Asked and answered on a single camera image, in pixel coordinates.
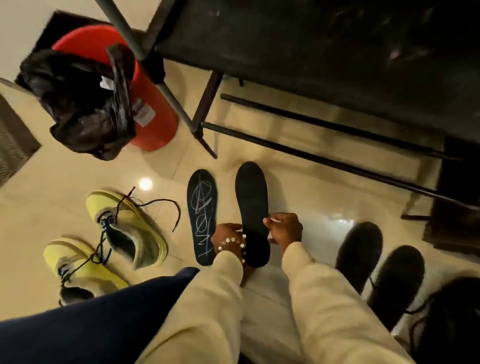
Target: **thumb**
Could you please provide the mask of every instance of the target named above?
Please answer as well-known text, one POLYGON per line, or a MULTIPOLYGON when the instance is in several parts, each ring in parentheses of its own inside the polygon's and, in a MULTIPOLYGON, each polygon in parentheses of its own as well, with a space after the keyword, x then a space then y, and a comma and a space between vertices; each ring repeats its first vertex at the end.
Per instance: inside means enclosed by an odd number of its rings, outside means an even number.
POLYGON ((269 229, 271 230, 275 224, 277 224, 276 222, 274 222, 271 218, 264 218, 263 219, 263 222, 264 222, 264 225, 269 229))

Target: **beige tile floor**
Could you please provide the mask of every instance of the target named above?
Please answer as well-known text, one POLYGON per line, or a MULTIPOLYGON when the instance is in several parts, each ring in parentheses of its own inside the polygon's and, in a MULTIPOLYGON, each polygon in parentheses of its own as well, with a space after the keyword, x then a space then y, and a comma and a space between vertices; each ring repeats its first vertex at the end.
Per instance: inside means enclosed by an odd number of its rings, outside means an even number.
MULTIPOLYGON (((209 73, 166 62, 167 84, 192 116, 209 73)), ((267 87, 225 79, 221 91, 252 98, 273 106, 330 121, 359 125, 367 130, 439 147, 441 137, 413 132, 401 125, 341 109, 267 87)), ((49 134, 51 118, 25 93, 0 85, 2 93, 43 145, 6 185, 0 188, 0 319, 41 312, 57 305, 58 280, 43 262, 45 245, 62 234, 81 237, 92 245, 99 239, 97 227, 84 207, 94 189, 128 192, 143 177, 153 189, 137 189, 143 201, 170 198, 178 201, 182 218, 174 233, 176 209, 172 204, 150 205, 147 212, 161 228, 169 245, 167 260, 159 267, 132 271, 114 255, 112 266, 132 284, 171 275, 185 266, 196 266, 192 232, 187 216, 186 187, 199 168, 216 179, 218 222, 240 222, 234 181, 238 167, 247 160, 263 169, 269 189, 270 211, 296 212, 304 225, 304 243, 322 262, 333 263, 343 238, 358 221, 377 223, 384 234, 382 260, 395 247, 410 244, 423 254, 427 274, 413 306, 451 277, 478 275, 477 264, 432 249, 421 241, 423 224, 399 219, 407 205, 414 213, 427 213, 428 198, 412 199, 410 193, 329 167, 298 159, 225 135, 205 131, 206 140, 218 152, 213 160, 180 124, 174 140, 165 148, 145 153, 127 146, 111 162, 70 152, 49 134)), ((208 120, 292 147, 380 170, 434 187, 438 161, 348 137, 304 123, 274 117, 215 99, 208 120)), ((288 281, 281 271, 280 253, 272 247, 270 262, 257 270, 244 289, 245 319, 242 349, 256 363, 301 363, 298 334, 289 307, 288 281)), ((371 287, 367 284, 366 297, 371 287)), ((403 325, 398 331, 403 332, 403 325)))

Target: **red trash can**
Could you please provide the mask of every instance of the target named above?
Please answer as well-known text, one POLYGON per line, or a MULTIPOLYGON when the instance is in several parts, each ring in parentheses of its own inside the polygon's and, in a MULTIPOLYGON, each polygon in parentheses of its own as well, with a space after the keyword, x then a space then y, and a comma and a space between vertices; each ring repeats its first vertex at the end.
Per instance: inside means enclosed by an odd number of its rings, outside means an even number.
MULTIPOLYGON (((52 49, 110 64, 105 48, 115 43, 127 45, 114 27, 88 25, 64 35, 52 46, 52 49)), ((132 105, 140 98, 145 104, 140 112, 142 117, 137 118, 138 121, 135 123, 137 136, 131 143, 148 152, 168 144, 178 129, 177 114, 137 62, 135 62, 130 96, 132 105)))

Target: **black shoe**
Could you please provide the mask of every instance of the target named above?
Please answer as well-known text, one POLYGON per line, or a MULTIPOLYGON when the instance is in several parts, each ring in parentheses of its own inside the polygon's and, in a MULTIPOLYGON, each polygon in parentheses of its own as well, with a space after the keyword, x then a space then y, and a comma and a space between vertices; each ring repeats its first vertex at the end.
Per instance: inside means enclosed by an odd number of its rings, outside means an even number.
POLYGON ((392 331, 417 295, 423 282, 425 263, 410 245, 396 248, 380 269, 368 306, 388 331, 392 331))
POLYGON ((235 179, 235 193, 240 208, 245 239, 245 263, 263 267, 270 259, 268 228, 263 219, 268 217, 268 190, 265 176, 253 162, 245 162, 235 179))
POLYGON ((211 237, 216 229, 217 191, 215 180, 206 170, 196 170, 188 181, 187 207, 198 264, 213 264, 215 252, 211 237))
POLYGON ((382 232, 377 225, 363 222, 355 225, 343 241, 336 266, 355 290, 361 294, 382 254, 382 232))

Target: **gray mat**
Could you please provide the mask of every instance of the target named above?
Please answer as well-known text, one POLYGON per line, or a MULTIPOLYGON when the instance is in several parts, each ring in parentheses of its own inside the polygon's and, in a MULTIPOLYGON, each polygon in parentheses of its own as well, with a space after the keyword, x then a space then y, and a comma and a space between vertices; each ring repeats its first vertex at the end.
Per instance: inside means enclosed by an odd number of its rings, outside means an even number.
POLYGON ((40 143, 0 95, 0 186, 40 148, 40 143))

